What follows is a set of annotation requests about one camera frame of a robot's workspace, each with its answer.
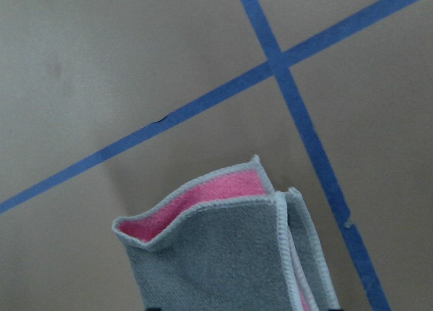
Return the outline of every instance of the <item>floor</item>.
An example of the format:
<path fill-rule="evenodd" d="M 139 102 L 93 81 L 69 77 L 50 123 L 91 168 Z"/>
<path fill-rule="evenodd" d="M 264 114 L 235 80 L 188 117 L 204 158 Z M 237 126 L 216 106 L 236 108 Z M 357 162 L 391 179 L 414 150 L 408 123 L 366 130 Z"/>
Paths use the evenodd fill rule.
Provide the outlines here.
<path fill-rule="evenodd" d="M 377 0 L 260 0 L 285 51 Z M 267 59 L 240 0 L 0 0 L 0 201 Z M 433 0 L 291 67 L 393 310 L 433 304 Z M 370 310 L 274 78 L 0 214 L 1 310 L 142 310 L 112 220 L 258 154 Z"/>

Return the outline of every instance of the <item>tape line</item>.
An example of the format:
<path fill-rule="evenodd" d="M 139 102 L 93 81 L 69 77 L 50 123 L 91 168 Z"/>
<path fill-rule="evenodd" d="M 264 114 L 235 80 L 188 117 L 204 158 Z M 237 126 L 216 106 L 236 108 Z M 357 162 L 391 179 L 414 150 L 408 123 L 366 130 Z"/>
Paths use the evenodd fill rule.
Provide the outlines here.
<path fill-rule="evenodd" d="M 287 66 L 297 64 L 416 1 L 418 0 L 379 0 L 373 5 L 370 5 L 336 25 L 333 25 L 327 30 L 324 30 L 297 46 L 288 49 L 283 53 L 283 60 Z M 152 123 L 144 126 L 136 132 L 127 135 L 117 142 L 114 142 L 49 178 L 25 189 L 21 193 L 6 199 L 0 203 L 0 214 L 41 193 L 44 193 L 50 188 L 71 179 L 72 177 L 110 159 L 111 157 L 184 122 L 185 120 L 217 105 L 237 93 L 256 85 L 271 75 L 272 73 L 268 62 L 262 63 L 215 90 L 199 97 L 183 107 L 180 107 L 178 110 L 168 115 L 170 117 L 168 120 L 166 118 L 159 123 Z"/>
<path fill-rule="evenodd" d="M 265 13 L 258 0 L 241 0 L 241 2 L 292 114 L 367 293 L 369 303 L 375 311 L 390 311 L 385 293 L 358 230 L 353 225 L 349 228 L 345 227 L 350 217 L 350 210 Z"/>

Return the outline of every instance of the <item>microfiber cloth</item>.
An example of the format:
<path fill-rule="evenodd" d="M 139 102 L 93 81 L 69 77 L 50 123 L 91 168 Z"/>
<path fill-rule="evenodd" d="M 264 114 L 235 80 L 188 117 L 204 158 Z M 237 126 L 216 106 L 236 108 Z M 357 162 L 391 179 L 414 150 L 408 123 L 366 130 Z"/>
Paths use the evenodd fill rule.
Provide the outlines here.
<path fill-rule="evenodd" d="M 300 275 L 301 282 L 308 283 L 308 286 L 306 283 L 300 286 L 305 286 L 304 294 L 307 297 L 313 294 L 319 311 L 339 310 L 340 305 L 332 285 L 319 236 L 302 194 L 291 187 L 285 196 L 288 205 L 290 243 L 294 254 L 293 264 L 295 270 L 304 273 Z"/>
<path fill-rule="evenodd" d="M 287 196 L 254 157 L 186 183 L 143 214 L 117 218 L 112 228 L 143 303 L 165 311 L 315 311 L 292 263 L 297 236 Z"/>

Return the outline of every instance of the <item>blue tape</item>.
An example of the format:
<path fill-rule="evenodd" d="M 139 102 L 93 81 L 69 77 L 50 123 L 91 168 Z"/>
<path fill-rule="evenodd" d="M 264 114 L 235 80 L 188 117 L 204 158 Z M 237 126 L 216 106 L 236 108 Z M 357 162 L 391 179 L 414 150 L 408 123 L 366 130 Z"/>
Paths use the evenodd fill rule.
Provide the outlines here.
<path fill-rule="evenodd" d="M 416 1 L 417 0 L 379 0 L 331 28 L 287 50 L 283 54 L 283 59 L 287 66 L 292 66 Z M 59 173 L 5 200 L 0 204 L 0 214 L 110 159 L 116 154 L 120 154 L 182 123 L 188 118 L 254 86 L 271 75 L 272 73 L 268 62 L 262 63 L 219 88 L 201 96 L 197 100 L 179 108 L 177 111 L 168 115 L 170 116 L 168 120 L 164 119 L 164 121 L 160 123 L 152 123 L 144 126 L 131 135 L 118 140 Z"/>
<path fill-rule="evenodd" d="M 293 66 L 419 0 L 379 0 L 341 22 L 287 50 L 283 59 Z"/>
<path fill-rule="evenodd" d="M 350 217 L 350 210 L 332 170 L 331 163 L 320 142 L 320 138 L 315 132 L 313 122 L 300 96 L 298 87 L 283 58 L 283 53 L 279 48 L 277 39 L 267 22 L 265 13 L 258 0 L 241 0 L 241 2 L 292 114 L 302 142 L 308 152 L 367 293 L 370 305 L 374 311 L 390 311 L 385 293 L 357 228 L 353 225 L 349 227 L 345 226 Z"/>
<path fill-rule="evenodd" d="M 267 62 L 247 71 L 241 76 L 230 80 L 215 90 L 191 101 L 170 113 L 158 122 L 151 123 L 126 137 L 110 144 L 109 146 L 95 152 L 77 163 L 63 169 L 62 171 L 46 178 L 23 192 L 6 199 L 0 204 L 0 214 L 11 208 L 33 198 L 54 186 L 57 186 L 68 179 L 208 110 L 220 102 L 233 97 L 271 76 L 271 70 Z"/>

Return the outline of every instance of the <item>pink fabric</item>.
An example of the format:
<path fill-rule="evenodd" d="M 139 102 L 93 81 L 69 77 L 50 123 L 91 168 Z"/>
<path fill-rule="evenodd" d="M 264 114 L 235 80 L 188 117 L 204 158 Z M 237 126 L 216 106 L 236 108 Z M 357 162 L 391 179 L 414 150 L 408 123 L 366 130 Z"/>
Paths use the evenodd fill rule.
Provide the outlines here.
<path fill-rule="evenodd" d="M 150 241 L 164 230 L 180 213 L 198 203 L 216 199 L 264 194 L 266 194 L 266 190 L 256 170 L 249 169 L 224 174 L 188 189 L 155 214 L 145 219 L 123 221 L 119 225 L 119 229 L 127 235 L 142 241 Z"/>
<path fill-rule="evenodd" d="M 305 302 L 304 294 L 302 294 L 302 291 L 300 289 L 299 289 L 299 295 L 300 295 L 300 301 L 302 302 L 302 309 L 304 309 L 304 311 L 310 311 L 309 306 Z"/>

